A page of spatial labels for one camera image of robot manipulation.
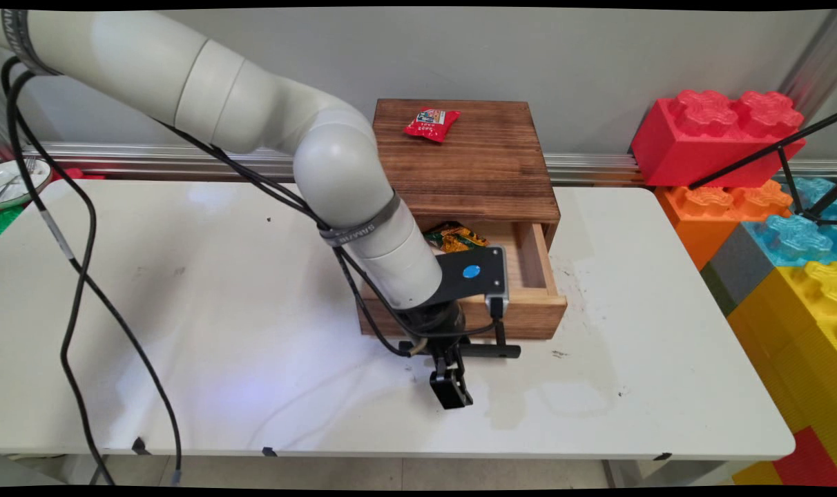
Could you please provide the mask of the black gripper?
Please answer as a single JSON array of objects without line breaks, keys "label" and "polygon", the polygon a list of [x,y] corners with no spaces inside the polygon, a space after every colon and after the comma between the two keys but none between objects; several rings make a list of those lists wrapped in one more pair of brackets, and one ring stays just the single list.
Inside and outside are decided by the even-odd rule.
[{"label": "black gripper", "polygon": [[398,351],[408,358],[416,355],[416,343],[425,340],[421,351],[431,353],[434,370],[429,384],[444,409],[459,409],[474,403],[465,381],[461,333],[466,331],[465,314],[457,301],[415,309],[400,309],[401,327],[412,346],[399,342]]}]

